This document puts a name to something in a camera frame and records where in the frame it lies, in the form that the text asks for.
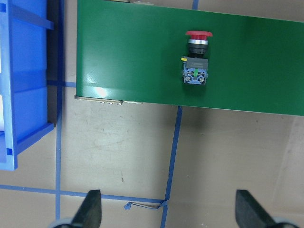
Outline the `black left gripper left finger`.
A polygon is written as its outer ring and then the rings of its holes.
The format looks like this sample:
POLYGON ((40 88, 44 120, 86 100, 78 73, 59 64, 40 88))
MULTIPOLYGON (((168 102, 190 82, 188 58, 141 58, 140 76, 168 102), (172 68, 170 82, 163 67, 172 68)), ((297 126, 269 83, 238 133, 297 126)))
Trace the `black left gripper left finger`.
POLYGON ((99 228, 101 220, 101 192, 100 190, 90 190, 70 225, 73 228, 99 228))

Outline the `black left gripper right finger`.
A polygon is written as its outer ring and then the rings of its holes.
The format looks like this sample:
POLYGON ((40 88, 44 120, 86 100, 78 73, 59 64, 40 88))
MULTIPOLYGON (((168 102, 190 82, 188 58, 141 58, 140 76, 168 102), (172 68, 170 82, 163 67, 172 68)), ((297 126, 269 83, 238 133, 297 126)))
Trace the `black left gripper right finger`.
POLYGON ((239 228, 270 228, 276 225, 248 190, 236 191, 235 219, 239 228))

